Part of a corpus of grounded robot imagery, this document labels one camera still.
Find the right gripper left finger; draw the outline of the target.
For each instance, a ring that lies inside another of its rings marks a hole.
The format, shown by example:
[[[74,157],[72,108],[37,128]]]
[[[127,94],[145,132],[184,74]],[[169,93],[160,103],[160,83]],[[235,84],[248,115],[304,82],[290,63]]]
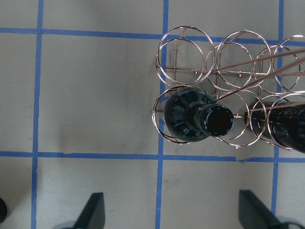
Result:
[[[103,193],[92,193],[74,224],[75,229],[103,229],[105,206]]]

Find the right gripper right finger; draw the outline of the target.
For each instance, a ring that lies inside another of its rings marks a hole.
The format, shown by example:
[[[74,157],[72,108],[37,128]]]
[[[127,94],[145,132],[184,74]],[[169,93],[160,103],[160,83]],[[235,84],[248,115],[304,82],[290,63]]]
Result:
[[[281,223],[250,190],[239,190],[238,219],[243,229],[280,229]]]

